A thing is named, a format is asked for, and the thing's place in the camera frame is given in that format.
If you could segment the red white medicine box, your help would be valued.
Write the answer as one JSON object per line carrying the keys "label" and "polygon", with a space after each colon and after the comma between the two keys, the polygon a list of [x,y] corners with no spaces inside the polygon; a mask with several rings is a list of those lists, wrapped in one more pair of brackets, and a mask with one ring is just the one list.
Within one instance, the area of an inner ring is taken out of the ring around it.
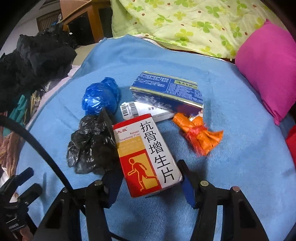
{"label": "red white medicine box", "polygon": [[182,181],[182,174],[150,114],[117,123],[113,132],[132,198],[153,195]]}

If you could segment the blue blanket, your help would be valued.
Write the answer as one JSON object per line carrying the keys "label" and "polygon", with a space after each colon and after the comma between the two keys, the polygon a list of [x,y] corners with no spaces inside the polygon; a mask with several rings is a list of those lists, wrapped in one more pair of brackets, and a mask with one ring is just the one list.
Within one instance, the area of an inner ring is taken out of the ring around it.
{"label": "blue blanket", "polygon": [[71,188],[108,176],[126,240],[284,240],[295,166],[282,125],[229,62],[105,39],[29,129]]}

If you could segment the pink orange patterned cloth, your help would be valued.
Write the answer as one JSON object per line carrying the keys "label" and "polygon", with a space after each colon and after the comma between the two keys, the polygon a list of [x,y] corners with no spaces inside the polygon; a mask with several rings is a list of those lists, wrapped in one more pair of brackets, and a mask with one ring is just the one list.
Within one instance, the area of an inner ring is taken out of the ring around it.
{"label": "pink orange patterned cloth", "polygon": [[23,139],[17,133],[10,133],[1,144],[1,166],[9,177],[15,175]]}

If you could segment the crumpled black plastic bag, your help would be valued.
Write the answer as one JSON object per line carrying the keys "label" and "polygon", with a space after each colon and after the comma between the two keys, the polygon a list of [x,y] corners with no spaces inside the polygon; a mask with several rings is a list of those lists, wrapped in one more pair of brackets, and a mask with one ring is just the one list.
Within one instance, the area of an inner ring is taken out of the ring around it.
{"label": "crumpled black plastic bag", "polygon": [[112,122],[105,109],[81,118],[79,129],[71,134],[66,159],[76,174],[103,175],[119,168]]}

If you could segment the orange crumpled wrapper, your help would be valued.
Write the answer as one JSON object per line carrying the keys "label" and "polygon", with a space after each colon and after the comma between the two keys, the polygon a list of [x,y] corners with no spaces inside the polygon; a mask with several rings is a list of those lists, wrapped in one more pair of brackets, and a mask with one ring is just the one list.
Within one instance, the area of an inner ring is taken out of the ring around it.
{"label": "orange crumpled wrapper", "polygon": [[192,145],[198,156],[207,156],[222,140],[223,131],[209,131],[203,121],[203,113],[187,117],[177,113],[173,122],[184,132],[184,137]]}

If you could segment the red paper bag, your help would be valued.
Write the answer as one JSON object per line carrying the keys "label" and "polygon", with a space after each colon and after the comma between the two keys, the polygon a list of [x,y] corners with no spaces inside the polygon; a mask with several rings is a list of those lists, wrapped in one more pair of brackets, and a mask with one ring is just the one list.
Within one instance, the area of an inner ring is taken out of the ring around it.
{"label": "red paper bag", "polygon": [[293,163],[296,166],[296,125],[290,129],[285,141],[292,156]]}

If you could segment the teal garment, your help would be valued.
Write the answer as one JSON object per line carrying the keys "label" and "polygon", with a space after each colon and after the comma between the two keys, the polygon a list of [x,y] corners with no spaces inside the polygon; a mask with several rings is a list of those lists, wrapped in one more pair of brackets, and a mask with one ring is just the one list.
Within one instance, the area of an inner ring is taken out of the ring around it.
{"label": "teal garment", "polygon": [[16,108],[12,110],[9,118],[20,124],[26,126],[31,119],[31,97],[29,95],[21,95],[18,100]]}

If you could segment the white barcode medicine box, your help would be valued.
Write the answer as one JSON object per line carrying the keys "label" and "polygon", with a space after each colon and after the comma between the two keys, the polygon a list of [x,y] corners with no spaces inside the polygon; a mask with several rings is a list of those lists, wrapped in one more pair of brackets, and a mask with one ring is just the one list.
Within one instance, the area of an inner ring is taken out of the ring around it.
{"label": "white barcode medicine box", "polygon": [[144,114],[151,114],[155,123],[174,117],[175,113],[149,104],[130,101],[120,105],[120,111],[124,120],[130,120]]}

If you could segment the crumpled blue plastic bag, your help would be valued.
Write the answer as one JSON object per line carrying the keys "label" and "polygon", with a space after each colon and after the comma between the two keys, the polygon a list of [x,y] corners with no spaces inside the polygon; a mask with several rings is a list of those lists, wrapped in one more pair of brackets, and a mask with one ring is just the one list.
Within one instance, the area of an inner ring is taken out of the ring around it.
{"label": "crumpled blue plastic bag", "polygon": [[98,115],[104,108],[109,114],[115,114],[121,91],[116,81],[106,77],[98,83],[89,85],[82,98],[82,109],[86,115]]}

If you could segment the blue purple medicine box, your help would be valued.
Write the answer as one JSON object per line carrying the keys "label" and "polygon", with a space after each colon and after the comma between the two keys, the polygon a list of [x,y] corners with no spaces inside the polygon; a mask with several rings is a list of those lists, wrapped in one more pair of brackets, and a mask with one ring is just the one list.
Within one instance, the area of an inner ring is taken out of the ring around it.
{"label": "blue purple medicine box", "polygon": [[130,90],[135,101],[187,116],[196,115],[204,108],[197,83],[182,78],[144,71]]}

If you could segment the black clothes pile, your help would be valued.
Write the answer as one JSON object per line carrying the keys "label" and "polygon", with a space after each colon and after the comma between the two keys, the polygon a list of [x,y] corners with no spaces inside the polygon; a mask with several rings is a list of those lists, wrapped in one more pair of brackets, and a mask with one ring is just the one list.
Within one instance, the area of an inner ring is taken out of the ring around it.
{"label": "black clothes pile", "polygon": [[20,35],[16,49],[1,56],[1,111],[13,109],[21,95],[62,79],[76,57],[77,43],[60,25],[35,36]]}

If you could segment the magenta pillow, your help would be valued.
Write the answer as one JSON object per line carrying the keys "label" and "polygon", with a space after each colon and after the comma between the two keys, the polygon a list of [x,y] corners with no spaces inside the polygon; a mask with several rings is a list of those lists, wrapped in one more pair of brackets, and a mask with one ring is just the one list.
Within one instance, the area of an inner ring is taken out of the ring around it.
{"label": "magenta pillow", "polygon": [[295,40],[291,34],[265,21],[241,45],[235,64],[279,125],[295,104]]}

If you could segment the green clover quilt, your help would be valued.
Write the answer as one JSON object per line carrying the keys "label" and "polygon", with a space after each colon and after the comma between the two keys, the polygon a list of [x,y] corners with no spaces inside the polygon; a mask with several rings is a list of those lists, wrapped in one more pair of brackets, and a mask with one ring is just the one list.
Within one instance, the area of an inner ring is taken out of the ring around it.
{"label": "green clover quilt", "polygon": [[280,18],[261,1],[111,1],[114,37],[142,34],[175,50],[234,59],[266,20]]}

